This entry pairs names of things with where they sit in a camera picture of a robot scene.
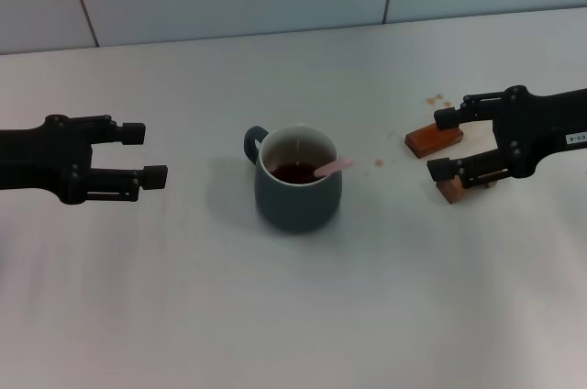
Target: label on robot arm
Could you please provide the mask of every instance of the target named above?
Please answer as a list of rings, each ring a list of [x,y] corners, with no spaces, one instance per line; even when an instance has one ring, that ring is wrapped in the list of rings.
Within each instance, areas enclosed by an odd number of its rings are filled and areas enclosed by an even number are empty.
[[[567,144],[584,143],[587,142],[587,131],[578,134],[569,134],[565,138],[567,139]]]

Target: tea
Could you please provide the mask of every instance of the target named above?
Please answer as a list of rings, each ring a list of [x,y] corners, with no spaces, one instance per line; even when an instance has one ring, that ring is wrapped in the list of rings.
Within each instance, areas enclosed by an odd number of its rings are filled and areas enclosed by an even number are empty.
[[[275,178],[285,183],[310,184],[320,179],[314,176],[314,171],[317,168],[314,164],[307,162],[292,162],[277,167],[271,173]]]

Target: black robotic arm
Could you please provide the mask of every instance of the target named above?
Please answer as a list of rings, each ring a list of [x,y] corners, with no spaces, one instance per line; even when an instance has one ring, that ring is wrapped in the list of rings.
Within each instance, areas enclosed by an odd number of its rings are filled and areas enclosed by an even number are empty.
[[[532,95],[525,86],[502,93],[465,95],[460,109],[435,112],[439,129],[492,120],[496,150],[458,160],[427,163],[434,181],[459,176],[470,188],[512,176],[532,175],[551,153],[587,148],[587,89],[548,96]]]
[[[143,144],[145,125],[117,126],[110,116],[53,115],[38,128],[0,131],[0,190],[38,188],[64,204],[85,200],[137,201],[138,191],[162,189],[167,166],[143,170],[92,169],[92,145]]]

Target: mug rim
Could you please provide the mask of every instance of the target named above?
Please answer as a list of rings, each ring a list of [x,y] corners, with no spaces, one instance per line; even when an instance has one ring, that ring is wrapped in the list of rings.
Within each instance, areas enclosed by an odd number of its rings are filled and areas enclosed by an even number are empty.
[[[281,184],[284,184],[284,185],[292,186],[292,187],[298,187],[298,188],[311,187],[313,185],[317,185],[319,183],[324,182],[325,180],[327,180],[328,178],[330,178],[330,176],[332,176],[332,174],[330,174],[328,176],[324,176],[324,177],[320,178],[319,180],[316,180],[316,181],[314,181],[312,183],[294,184],[294,183],[287,183],[286,181],[280,180],[279,178],[277,178],[276,176],[274,176],[271,172],[269,172],[267,170],[267,168],[265,167],[265,162],[263,161],[263,150],[264,150],[264,147],[265,147],[265,143],[268,142],[267,139],[270,138],[271,135],[275,134],[276,132],[282,132],[282,131],[284,131],[286,129],[294,129],[294,128],[305,128],[305,129],[309,129],[309,130],[312,130],[314,132],[317,132],[322,137],[324,137],[329,142],[329,144],[332,146],[332,148],[335,150],[335,157],[334,157],[335,159],[334,159],[334,161],[336,160],[336,158],[337,158],[337,147],[334,145],[334,143],[328,137],[328,135],[325,134],[324,132],[316,129],[316,128],[312,128],[310,126],[300,124],[300,125],[286,126],[284,128],[274,129],[269,134],[267,134],[267,137],[265,137],[265,139],[263,139],[263,141],[261,142],[261,144],[259,146],[259,157],[258,157],[258,159],[259,159],[260,167],[263,169],[263,171],[265,173],[267,173],[270,176],[270,178],[273,179],[273,181],[276,181],[277,183],[281,183]]]

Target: white table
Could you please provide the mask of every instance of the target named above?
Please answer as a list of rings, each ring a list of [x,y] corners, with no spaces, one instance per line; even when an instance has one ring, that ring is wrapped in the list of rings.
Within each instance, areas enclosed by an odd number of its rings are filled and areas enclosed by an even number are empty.
[[[449,206],[403,137],[438,93],[587,87],[586,24],[565,10],[0,58],[2,128],[143,121],[145,146],[96,146],[94,166],[170,168],[136,204],[0,194],[3,387],[584,388],[587,151]],[[360,164],[335,220],[288,237],[255,214],[242,137],[297,122]],[[491,125],[463,130],[438,157],[494,146]]]

